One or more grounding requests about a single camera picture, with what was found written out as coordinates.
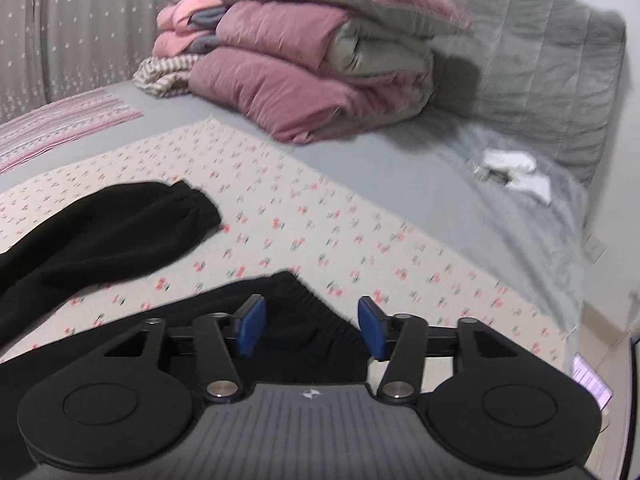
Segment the blue gripper pad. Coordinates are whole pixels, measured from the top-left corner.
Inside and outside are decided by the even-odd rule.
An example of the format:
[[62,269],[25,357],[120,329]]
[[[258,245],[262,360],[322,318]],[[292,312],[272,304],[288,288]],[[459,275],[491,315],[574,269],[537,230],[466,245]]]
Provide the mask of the blue gripper pad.
[[386,355],[386,322],[387,316],[369,297],[358,300],[358,324],[369,353],[378,361]]
[[254,294],[246,300],[240,310],[244,311],[244,314],[239,319],[236,349],[238,355],[250,357],[267,323],[267,304],[262,296]]

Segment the striped cloth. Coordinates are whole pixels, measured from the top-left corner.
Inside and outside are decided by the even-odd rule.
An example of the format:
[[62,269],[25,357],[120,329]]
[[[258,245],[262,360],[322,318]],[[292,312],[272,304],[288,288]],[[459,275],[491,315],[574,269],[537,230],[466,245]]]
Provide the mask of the striped cloth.
[[196,54],[147,57],[133,75],[133,84],[155,97],[173,97],[189,92],[189,72],[200,58]]
[[97,89],[0,124],[0,174],[60,144],[137,119],[142,112]]

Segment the floor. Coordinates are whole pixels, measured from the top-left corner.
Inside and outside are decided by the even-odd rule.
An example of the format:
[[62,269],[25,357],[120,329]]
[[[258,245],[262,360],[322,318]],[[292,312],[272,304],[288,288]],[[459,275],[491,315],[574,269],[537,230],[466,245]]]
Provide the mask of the floor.
[[628,336],[611,327],[587,304],[578,330],[578,352],[613,390],[587,468],[601,480],[618,480],[629,418]]

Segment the round black cover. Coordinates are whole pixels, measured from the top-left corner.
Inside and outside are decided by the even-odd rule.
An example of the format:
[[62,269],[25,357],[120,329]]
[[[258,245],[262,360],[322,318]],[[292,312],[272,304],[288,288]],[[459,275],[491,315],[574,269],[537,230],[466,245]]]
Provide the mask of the round black cover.
[[551,367],[492,360],[440,384],[427,418],[463,460],[505,474],[584,463],[600,431],[591,394]]
[[39,459],[101,469],[149,458],[178,440],[193,416],[178,380],[136,359],[63,370],[32,388],[18,408],[20,432]]

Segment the silver screw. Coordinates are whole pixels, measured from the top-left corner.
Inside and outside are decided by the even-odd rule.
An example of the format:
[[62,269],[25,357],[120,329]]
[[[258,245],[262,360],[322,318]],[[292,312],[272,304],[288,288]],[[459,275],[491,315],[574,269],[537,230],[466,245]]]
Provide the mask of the silver screw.
[[207,393],[213,397],[230,397],[238,391],[238,385],[232,381],[213,381],[207,385]]
[[414,392],[414,387],[404,381],[391,381],[382,387],[382,391],[387,397],[404,399]]

